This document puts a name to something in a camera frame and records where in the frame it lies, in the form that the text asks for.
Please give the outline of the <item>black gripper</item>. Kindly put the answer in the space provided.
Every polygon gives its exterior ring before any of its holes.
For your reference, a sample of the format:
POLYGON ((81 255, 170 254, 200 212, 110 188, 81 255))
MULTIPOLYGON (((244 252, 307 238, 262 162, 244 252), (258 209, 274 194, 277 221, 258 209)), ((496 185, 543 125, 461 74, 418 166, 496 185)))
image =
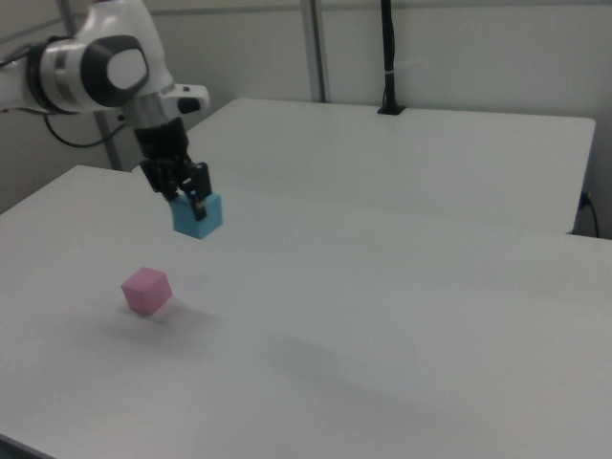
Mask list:
POLYGON ((207 215, 206 200, 211 181, 206 163, 195 164, 187 154, 188 138, 181 118, 166 124, 134 131, 143 160, 140 167, 156 193, 173 201, 181 190, 196 221, 207 215))

